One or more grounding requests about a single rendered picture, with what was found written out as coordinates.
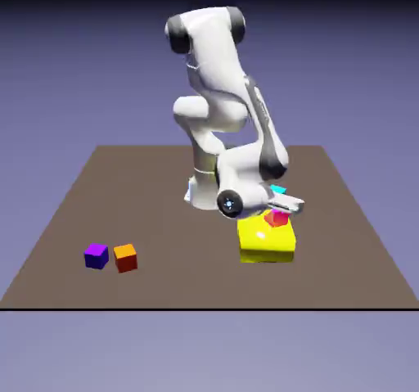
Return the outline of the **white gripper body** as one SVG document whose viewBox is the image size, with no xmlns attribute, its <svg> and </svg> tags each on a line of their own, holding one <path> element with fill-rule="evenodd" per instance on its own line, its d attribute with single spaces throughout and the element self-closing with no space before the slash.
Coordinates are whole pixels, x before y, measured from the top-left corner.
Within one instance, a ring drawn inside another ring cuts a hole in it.
<svg viewBox="0 0 419 392">
<path fill-rule="evenodd" d="M 270 209 L 281 211 L 284 214 L 298 214 L 304 208 L 304 200 L 274 192 L 267 205 Z"/>
</svg>

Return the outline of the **small red cube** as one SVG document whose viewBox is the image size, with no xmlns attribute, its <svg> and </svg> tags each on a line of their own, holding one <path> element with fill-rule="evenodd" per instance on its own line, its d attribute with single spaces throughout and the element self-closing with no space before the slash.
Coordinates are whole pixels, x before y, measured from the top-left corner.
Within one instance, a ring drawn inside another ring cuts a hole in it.
<svg viewBox="0 0 419 392">
<path fill-rule="evenodd" d="M 287 225 L 288 220 L 289 220 L 289 214 L 283 213 L 279 210 L 269 210 L 264 215 L 264 220 L 272 228 L 279 228 L 281 226 Z"/>
</svg>

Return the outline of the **small orange cube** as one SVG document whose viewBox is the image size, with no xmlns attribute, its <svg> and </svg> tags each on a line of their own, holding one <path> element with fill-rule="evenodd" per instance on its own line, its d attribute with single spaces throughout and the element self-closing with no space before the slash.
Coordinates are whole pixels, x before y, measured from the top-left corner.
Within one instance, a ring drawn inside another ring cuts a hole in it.
<svg viewBox="0 0 419 392">
<path fill-rule="evenodd" d="M 137 252 L 133 244 L 115 246 L 115 265 L 119 273 L 125 273 L 137 269 Z"/>
</svg>

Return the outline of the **small purple cube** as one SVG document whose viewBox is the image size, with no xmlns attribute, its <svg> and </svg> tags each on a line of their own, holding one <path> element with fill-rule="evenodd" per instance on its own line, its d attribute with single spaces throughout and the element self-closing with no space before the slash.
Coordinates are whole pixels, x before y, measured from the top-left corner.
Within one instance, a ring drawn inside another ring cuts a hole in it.
<svg viewBox="0 0 419 392">
<path fill-rule="evenodd" d="M 109 261 L 108 246 L 92 243 L 84 251 L 83 256 L 87 268 L 102 270 Z"/>
</svg>

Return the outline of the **large yellow box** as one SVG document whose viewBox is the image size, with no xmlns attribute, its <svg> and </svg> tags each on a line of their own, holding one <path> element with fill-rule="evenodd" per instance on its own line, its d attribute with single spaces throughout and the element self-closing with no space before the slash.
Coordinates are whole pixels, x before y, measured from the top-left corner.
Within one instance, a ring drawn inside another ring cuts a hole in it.
<svg viewBox="0 0 419 392">
<path fill-rule="evenodd" d="M 287 225 L 272 228 L 264 215 L 255 215 L 237 221 L 237 235 L 242 263 L 290 263 L 293 261 L 296 239 L 291 219 Z"/>
</svg>

